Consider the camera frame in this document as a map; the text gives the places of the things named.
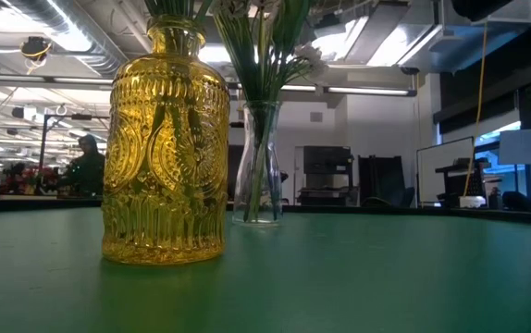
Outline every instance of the dark jacket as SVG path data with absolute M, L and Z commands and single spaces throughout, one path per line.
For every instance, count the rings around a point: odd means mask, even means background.
M 78 195 L 89 196 L 103 193 L 103 175 L 105 157 L 97 149 L 97 141 L 92 135 L 86 135 L 79 142 L 86 141 L 93 150 L 73 159 L 67 172 L 58 182 L 59 186 L 70 185 Z

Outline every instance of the flower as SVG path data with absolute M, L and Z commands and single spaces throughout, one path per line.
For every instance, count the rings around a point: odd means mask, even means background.
M 321 60 L 321 56 L 323 55 L 321 50 L 314 48 L 311 43 L 296 46 L 294 55 L 309 64 L 309 77 L 312 79 L 321 77 L 328 70 L 328 65 L 325 61 Z
M 251 3 L 257 8 L 263 9 L 266 13 L 272 13 L 274 11 L 278 11 L 278 7 L 282 3 L 282 1 L 281 0 L 251 0 Z
M 215 0 L 210 10 L 213 15 L 242 18 L 249 13 L 247 0 Z
M 267 30 L 271 30 L 274 26 L 274 21 L 276 20 L 276 17 L 278 16 L 278 12 L 280 10 L 280 6 L 282 6 L 281 0 L 271 0 L 269 4 L 264 5 L 264 11 L 267 13 L 267 18 L 265 18 L 265 28 Z
M 294 55 L 298 58 L 304 58 L 310 63 L 321 60 L 323 53 L 318 48 L 314 48 L 309 42 L 305 45 L 298 45 L 294 48 Z

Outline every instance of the yellow glass vase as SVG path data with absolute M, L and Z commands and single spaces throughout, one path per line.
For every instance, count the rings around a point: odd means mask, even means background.
M 153 52 L 121 67 L 111 94 L 105 258 L 170 265 L 224 249 L 229 95 L 198 59 L 192 20 L 151 18 Z

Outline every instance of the white wall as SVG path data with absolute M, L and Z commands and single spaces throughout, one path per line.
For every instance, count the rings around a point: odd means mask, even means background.
M 348 100 L 347 145 L 356 158 L 354 183 L 358 183 L 358 155 L 401 156 L 405 186 L 413 186 L 415 158 L 414 98 L 357 96 Z
M 336 119 L 334 129 L 335 142 L 337 146 L 348 145 L 348 98 L 344 97 L 336 108 Z
M 230 121 L 239 121 L 238 103 L 231 103 Z M 323 121 L 311 122 L 311 112 L 321 112 Z M 326 103 L 284 102 L 278 118 L 276 148 L 280 171 L 289 174 L 282 184 L 282 196 L 292 203 L 295 147 L 305 145 L 335 145 L 335 110 Z M 244 144 L 244 129 L 229 129 L 228 144 Z

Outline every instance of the green table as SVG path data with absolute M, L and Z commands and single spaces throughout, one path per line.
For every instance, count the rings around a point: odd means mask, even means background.
M 0 213 L 0 332 L 531 332 L 531 225 L 287 214 L 171 267 L 101 237 L 99 208 Z

